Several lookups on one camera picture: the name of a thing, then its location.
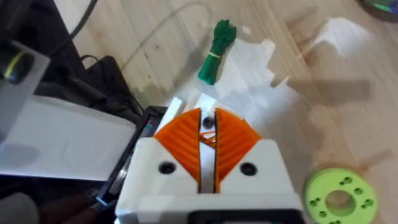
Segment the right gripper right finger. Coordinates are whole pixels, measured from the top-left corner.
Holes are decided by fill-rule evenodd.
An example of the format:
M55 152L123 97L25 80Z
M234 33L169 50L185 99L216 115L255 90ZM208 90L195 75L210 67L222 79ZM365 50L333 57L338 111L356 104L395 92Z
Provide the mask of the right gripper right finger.
M277 143L263 139L239 116L217 108L215 191L219 194L294 194Z

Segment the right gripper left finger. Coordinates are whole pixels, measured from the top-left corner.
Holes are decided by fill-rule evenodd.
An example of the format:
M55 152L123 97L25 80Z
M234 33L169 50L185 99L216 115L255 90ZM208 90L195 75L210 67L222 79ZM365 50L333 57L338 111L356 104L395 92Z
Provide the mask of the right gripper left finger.
M116 205L116 215L149 212L167 197L200 188L201 109L176 116L152 137L138 140Z

